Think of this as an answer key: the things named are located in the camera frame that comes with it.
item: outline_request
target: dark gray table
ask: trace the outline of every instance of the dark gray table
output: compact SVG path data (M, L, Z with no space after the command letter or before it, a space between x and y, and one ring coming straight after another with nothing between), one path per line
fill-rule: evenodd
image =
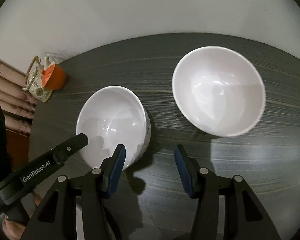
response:
M235 138L206 134L181 114L171 89L178 61L198 47L233 49L249 59L266 86L266 109L259 124ZM207 33L162 34L96 48L60 64L68 76L48 103L38 103L30 138L30 159L75 134L85 101L97 90L120 85L132 90L152 125L144 156L123 172L117 193L105 202L123 239L188 239L197 200L184 193L173 152L189 155L215 171L241 174L256 192L282 239L300 226L300 60L247 39ZM38 186L44 195L61 174L76 177L90 168L77 153ZM224 212L223 201L220 202Z

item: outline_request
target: person's hand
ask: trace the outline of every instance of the person's hand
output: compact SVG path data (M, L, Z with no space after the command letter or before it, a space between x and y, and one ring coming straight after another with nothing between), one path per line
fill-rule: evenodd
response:
M32 192L32 194L34 203L36 206L38 206L40 204L41 197L35 192ZM24 225L21 225L17 222L9 221L7 219L7 216L5 216L4 220L2 221L2 230L10 240L19 240L25 228L26 227Z

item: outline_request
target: teapot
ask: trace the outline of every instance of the teapot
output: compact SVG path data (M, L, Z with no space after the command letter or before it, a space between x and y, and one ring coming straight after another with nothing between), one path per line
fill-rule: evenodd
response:
M53 93L53 90L42 86L42 72L51 64L49 57L49 54L44 57L44 65L41 65L41 60L39 60L38 56L33 58L26 73L25 85L22 87L23 90L28 90L35 98L42 102L47 102Z

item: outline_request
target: white bowl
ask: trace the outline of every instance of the white bowl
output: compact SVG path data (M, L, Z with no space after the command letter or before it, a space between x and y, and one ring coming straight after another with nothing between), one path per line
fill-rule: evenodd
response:
M198 48L185 55L174 70L172 91L182 114L217 136L251 130L266 104L256 68L241 54L222 47Z
M149 145L151 126L139 98L129 89L110 86L95 92L82 107L76 134L88 136L80 150L91 168L100 167L118 144L126 147L123 169L137 161Z

